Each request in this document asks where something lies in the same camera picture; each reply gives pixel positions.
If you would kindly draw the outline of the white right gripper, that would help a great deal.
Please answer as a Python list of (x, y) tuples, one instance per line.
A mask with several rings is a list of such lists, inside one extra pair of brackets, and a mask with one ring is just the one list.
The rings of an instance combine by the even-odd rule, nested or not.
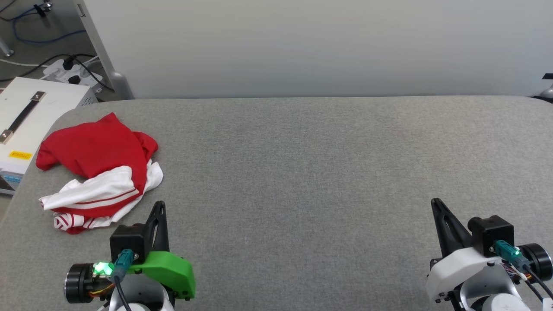
[(517, 285), (527, 285), (541, 303), (551, 303), (545, 284), (552, 278), (552, 260), (538, 244), (496, 243), (486, 257), (472, 247), (472, 235), (444, 202), (435, 197), (431, 209), (440, 243), (440, 260), (431, 262), (426, 293), (440, 303), (522, 303)]

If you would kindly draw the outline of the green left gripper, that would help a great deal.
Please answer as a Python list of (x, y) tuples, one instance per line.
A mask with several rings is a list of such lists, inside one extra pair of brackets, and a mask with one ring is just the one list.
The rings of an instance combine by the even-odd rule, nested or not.
[(114, 261), (73, 264), (65, 278), (69, 303), (174, 303), (195, 298), (192, 265), (170, 252), (164, 201), (157, 201), (146, 221), (150, 251), (119, 252)]

